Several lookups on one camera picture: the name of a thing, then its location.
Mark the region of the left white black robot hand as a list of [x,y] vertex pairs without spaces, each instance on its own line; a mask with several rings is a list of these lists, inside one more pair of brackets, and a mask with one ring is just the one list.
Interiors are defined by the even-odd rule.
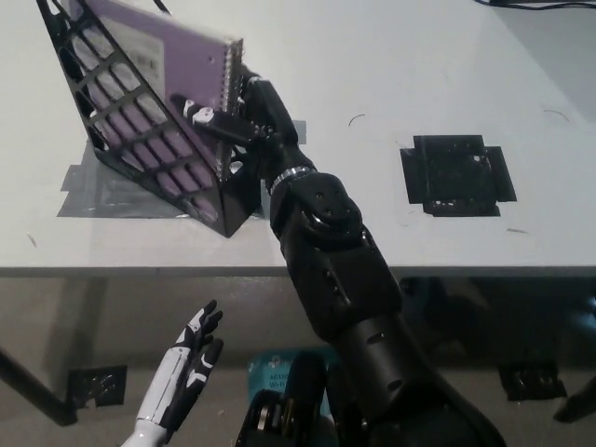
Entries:
[[222,317],[212,300],[184,326],[145,393],[136,418],[137,432],[165,443],[181,427],[223,351],[224,342],[213,335]]

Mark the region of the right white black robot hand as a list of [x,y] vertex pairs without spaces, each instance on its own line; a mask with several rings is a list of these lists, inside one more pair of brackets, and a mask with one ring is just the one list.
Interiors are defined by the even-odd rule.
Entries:
[[228,113],[182,94],[170,96],[176,113],[196,134],[243,148],[269,192],[287,179],[315,169],[299,148],[291,116],[269,80],[244,68],[239,99],[238,111]]

